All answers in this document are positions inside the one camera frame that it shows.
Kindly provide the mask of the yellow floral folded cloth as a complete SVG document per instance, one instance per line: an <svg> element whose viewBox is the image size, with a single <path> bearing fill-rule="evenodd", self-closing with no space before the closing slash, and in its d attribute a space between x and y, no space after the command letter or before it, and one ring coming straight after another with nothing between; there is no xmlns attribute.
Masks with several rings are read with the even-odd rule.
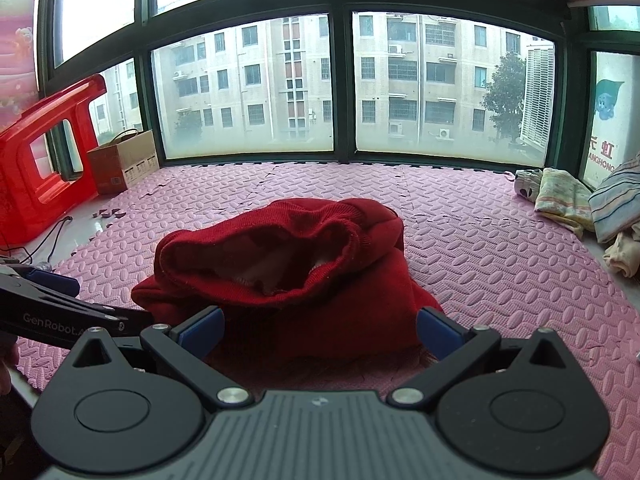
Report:
<svg viewBox="0 0 640 480"><path fill-rule="evenodd" d="M582 238L594 232L589 197L591 191L565 170L544 168L534 211Z"/></svg>

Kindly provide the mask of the red knit sweater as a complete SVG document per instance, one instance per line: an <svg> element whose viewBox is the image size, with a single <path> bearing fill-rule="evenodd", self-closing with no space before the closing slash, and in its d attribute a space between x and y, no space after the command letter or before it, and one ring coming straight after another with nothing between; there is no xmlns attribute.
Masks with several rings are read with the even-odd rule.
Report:
<svg viewBox="0 0 640 480"><path fill-rule="evenodd" d="M155 249L132 301L178 325L216 306L220 350L351 360L418 345L416 317L440 307L410 275L404 222L367 198L290 198Z"/></svg>

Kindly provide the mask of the brown cardboard box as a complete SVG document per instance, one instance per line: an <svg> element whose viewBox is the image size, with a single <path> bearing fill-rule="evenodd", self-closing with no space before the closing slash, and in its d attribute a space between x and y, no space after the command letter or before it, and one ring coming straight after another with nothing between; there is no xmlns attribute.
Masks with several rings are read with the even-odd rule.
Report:
<svg viewBox="0 0 640 480"><path fill-rule="evenodd" d="M160 169L152 130L122 130L91 151L88 161L100 195L127 191Z"/></svg>

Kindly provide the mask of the red plastic stool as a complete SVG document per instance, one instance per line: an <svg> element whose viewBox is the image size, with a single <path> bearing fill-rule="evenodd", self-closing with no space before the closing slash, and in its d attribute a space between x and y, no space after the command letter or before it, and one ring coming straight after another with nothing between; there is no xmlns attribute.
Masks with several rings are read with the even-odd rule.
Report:
<svg viewBox="0 0 640 480"><path fill-rule="evenodd" d="M89 104L106 93L104 78L87 77L37 102L1 133L1 245L23 246L63 214L98 195L88 151L98 146ZM44 136L67 126L82 166L76 180L53 169Z"/></svg>

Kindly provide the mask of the air conditioner outdoor unit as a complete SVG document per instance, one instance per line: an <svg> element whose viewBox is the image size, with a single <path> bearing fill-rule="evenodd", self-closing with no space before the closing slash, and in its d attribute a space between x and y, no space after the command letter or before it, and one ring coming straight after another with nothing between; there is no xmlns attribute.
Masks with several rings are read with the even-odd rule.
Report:
<svg viewBox="0 0 640 480"><path fill-rule="evenodd" d="M551 131L555 48L541 40L526 48L525 96L521 140L541 154L547 153Z"/></svg>

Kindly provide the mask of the cream crumpled cloth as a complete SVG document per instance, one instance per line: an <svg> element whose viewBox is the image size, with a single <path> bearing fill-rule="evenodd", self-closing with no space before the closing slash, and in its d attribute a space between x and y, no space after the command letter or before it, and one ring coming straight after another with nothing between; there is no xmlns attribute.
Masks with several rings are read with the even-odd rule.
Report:
<svg viewBox="0 0 640 480"><path fill-rule="evenodd" d="M614 243L605 251L604 263L614 273L633 278L640 266L639 223L616 235Z"/></svg>

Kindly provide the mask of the panda print cloth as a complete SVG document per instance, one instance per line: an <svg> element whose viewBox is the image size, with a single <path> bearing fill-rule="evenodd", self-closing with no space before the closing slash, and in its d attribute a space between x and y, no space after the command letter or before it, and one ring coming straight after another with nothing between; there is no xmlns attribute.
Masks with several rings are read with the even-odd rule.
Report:
<svg viewBox="0 0 640 480"><path fill-rule="evenodd" d="M513 181L515 194L531 203L535 203L540 191L543 174L544 172L540 169L518 170Z"/></svg>

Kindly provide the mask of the blue striped folded cloth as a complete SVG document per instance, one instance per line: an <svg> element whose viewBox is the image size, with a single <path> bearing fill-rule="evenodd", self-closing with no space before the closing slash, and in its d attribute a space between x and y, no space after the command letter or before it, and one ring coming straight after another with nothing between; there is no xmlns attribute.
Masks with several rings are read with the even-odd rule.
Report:
<svg viewBox="0 0 640 480"><path fill-rule="evenodd" d="M593 229L604 244L639 221L639 155L623 162L589 196Z"/></svg>

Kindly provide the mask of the pink foam floor mat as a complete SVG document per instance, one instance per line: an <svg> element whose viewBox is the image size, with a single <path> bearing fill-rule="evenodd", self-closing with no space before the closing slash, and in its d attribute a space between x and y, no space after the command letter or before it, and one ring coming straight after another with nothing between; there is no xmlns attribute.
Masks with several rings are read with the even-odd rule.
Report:
<svg viewBox="0 0 640 480"><path fill-rule="evenodd" d="M503 174L321 162L166 168L77 211L53 266L76 278L83 300L129 306L166 234L291 197L390 206L405 223L411 275L459 323L507 337L555 330L610 412L598 474L638 477L638 286L617 283L586 244L518 198Z"/></svg>

